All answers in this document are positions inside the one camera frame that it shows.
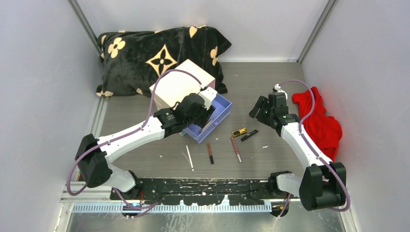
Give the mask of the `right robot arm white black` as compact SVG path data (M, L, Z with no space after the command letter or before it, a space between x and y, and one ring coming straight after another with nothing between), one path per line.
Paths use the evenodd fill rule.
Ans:
M271 173L267 189L276 199L289 193L301 200L308 210L337 209L348 206L346 168L341 162L332 162L309 137L300 118L290 114L283 92L260 96L249 116L257 119L281 137L298 157L305 169L302 177L290 171Z

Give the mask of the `rose gold lipstick tube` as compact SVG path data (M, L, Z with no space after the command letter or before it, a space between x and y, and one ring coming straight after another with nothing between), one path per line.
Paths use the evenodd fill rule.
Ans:
M213 120L209 120L209 121L206 123L206 125L205 125L203 128L201 128L200 132L203 132L208 126L210 126L210 125L212 124L212 122L213 122Z

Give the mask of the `pastel mini drawer organizer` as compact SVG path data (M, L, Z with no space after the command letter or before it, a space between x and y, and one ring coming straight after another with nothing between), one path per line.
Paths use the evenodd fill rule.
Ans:
M194 75L204 86L215 88L216 79L191 60L185 60L176 68ZM194 78L182 72L171 72L163 77L157 85L154 102L157 109L160 110L172 107L176 102L182 101L185 96L191 93L199 92L199 84ZM210 126L200 132L201 128L199 126L191 124L180 135L188 134L197 143L201 143L226 118L232 109L232 103L220 94L217 94L212 101L212 105L216 109L210 118L210 120L213 120Z

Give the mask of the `gold black lipstick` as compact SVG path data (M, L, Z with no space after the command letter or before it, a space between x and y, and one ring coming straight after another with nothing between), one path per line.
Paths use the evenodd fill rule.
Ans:
M233 138L236 138L236 137L245 135L245 134L247 134L247 133L248 133L247 128L241 128L241 129L238 129L238 130L233 131L233 132L232 132L232 137L233 137Z

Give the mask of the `red makeup pencil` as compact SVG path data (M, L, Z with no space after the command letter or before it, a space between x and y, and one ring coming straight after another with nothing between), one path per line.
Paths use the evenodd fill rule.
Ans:
M239 150L238 150L238 148L237 148L237 145L236 145L236 143L235 143L235 141L234 141L234 138L231 137L230 140L231 140L231 143L232 143L232 145L233 145L233 149L234 149L234 151L235 151L235 154L236 154L236 156L237 156L237 158L238 158L238 161L241 163L241 162L242 162L242 159L241 159L241 157L240 157L240 153L239 153Z

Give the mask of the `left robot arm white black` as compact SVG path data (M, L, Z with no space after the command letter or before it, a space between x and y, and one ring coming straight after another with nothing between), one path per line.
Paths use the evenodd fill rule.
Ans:
M135 174L114 166L113 161L142 145L178 134L191 124L203 128L215 111L212 102L216 95L210 89L191 93L174 107L160 109L130 128L100 138L85 136L75 157L85 186L109 186L130 200L138 198L141 186Z

